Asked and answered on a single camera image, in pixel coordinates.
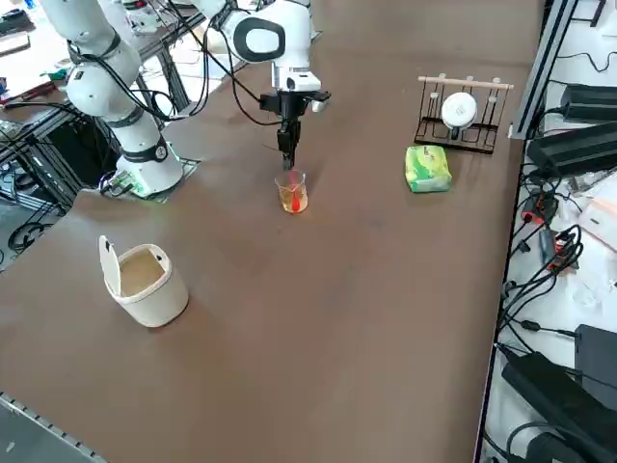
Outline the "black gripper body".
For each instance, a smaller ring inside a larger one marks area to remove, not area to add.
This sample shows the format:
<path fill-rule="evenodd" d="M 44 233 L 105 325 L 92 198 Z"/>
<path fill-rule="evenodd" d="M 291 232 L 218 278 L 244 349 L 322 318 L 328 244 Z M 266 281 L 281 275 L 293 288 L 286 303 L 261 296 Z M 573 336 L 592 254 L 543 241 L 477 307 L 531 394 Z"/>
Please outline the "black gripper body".
<path fill-rule="evenodd" d="M 305 114 L 308 101 L 307 93 L 276 91 L 259 97 L 259 109 L 293 120 Z"/>

